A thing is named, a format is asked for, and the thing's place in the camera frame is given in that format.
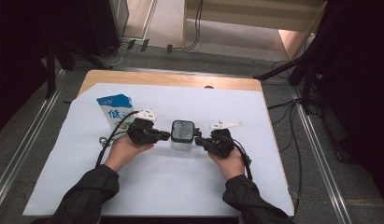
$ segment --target blue milk carton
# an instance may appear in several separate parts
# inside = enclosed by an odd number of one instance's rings
[[[99,98],[96,101],[101,106],[112,132],[125,116],[134,111],[131,97],[123,94]],[[134,116],[126,119],[116,133],[126,132],[134,119]]]

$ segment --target white table surface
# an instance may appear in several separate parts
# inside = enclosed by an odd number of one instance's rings
[[[293,216],[292,199],[261,91],[98,83],[82,93],[69,109],[54,149],[25,207],[25,216],[47,216],[65,193],[91,170],[111,133],[97,98],[125,94],[135,110],[152,109],[153,128],[168,131],[175,119],[193,121],[203,137],[218,120],[241,121],[231,128],[250,158],[250,169],[262,198]],[[139,154],[120,172],[120,192],[104,204],[103,216],[237,217],[221,200],[225,180],[202,147],[176,151],[170,140]]]

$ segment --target black jacket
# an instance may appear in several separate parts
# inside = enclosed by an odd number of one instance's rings
[[[48,224],[96,223],[102,204],[119,192],[118,179],[119,175],[105,165],[87,172],[65,194]],[[261,198],[256,185],[244,175],[226,182],[223,200],[241,211],[245,224],[291,223],[282,210]]]

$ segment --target person's right hand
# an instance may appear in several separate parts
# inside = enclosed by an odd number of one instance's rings
[[[219,166],[221,174],[226,180],[229,180],[237,175],[245,174],[244,162],[241,158],[241,153],[234,148],[227,158],[218,157],[208,152],[208,156]]]
[[[125,164],[133,160],[136,155],[153,148],[153,146],[153,144],[136,145],[128,134],[125,134],[113,142],[105,165],[118,172]]]

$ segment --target tripod leg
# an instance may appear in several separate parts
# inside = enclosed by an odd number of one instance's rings
[[[52,48],[61,67],[65,70],[73,70],[75,62],[73,61],[69,51],[66,48],[62,48],[58,40],[52,42]]]
[[[305,86],[303,87],[302,103],[301,103],[307,115],[310,113],[308,109],[308,104],[309,104],[312,78],[314,75],[315,75],[315,67],[313,64],[310,64],[306,70]]]
[[[291,75],[288,77],[288,83],[291,86],[297,86],[297,84],[300,83],[300,81],[303,79],[303,77],[306,75],[306,70],[304,67],[296,66],[291,73]]]
[[[295,65],[297,65],[300,61],[302,61],[302,57],[299,57],[293,61],[290,61],[288,63],[285,63],[284,65],[274,69],[273,71],[270,71],[266,74],[263,74],[263,75],[260,75],[260,76],[254,76],[253,78],[255,79],[259,79],[259,80],[266,80],[270,77],[273,77],[281,72],[285,72],[286,70],[294,67]]]
[[[93,56],[91,56],[90,54],[88,54],[87,52],[83,51],[82,49],[79,49],[78,47],[74,46],[73,44],[69,43],[69,42],[66,42],[65,40],[63,39],[60,39],[60,42],[62,44],[64,44],[64,46],[71,50],[71,51],[74,51],[76,54],[80,55],[81,57],[83,57],[84,59],[86,59],[87,61],[89,61],[90,63],[94,64],[95,66],[97,66],[98,68],[105,68],[107,69],[107,67],[103,66],[101,64],[101,62],[99,62],[98,60],[94,59]]]
[[[46,99],[49,99],[55,91],[55,60],[52,41],[47,46],[47,93]]]

